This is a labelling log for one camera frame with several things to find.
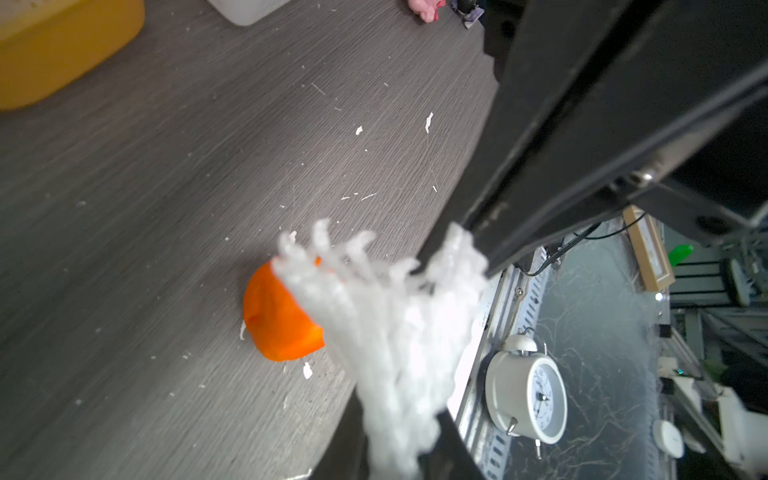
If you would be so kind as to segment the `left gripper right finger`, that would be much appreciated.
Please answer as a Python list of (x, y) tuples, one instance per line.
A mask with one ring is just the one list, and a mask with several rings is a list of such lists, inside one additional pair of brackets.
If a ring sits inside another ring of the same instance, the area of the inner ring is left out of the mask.
[(424, 479), (484, 480), (484, 476), (467, 450), (450, 412), (444, 410), (436, 419), (440, 436), (431, 452), (419, 457)]

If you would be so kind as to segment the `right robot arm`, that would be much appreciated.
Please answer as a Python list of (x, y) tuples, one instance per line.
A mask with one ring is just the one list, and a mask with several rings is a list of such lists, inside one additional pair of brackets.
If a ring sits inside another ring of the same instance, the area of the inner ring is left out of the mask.
[(425, 240), (470, 231), (494, 273), (635, 205), (703, 244), (767, 215), (763, 1), (491, 1), (498, 90)]

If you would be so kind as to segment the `netted orange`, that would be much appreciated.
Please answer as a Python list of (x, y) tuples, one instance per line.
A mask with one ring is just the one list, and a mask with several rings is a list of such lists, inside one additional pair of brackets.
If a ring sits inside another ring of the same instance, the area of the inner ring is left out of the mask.
[(259, 352), (273, 362), (293, 361), (325, 346), (323, 330), (311, 321), (273, 271), (273, 261), (250, 278), (243, 319)]

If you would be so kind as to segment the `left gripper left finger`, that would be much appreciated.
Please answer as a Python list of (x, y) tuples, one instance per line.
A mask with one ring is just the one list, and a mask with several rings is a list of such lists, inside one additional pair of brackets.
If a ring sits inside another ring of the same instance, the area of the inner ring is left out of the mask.
[(368, 439), (363, 427), (363, 407), (353, 392), (337, 428), (311, 480), (365, 480), (369, 478)]

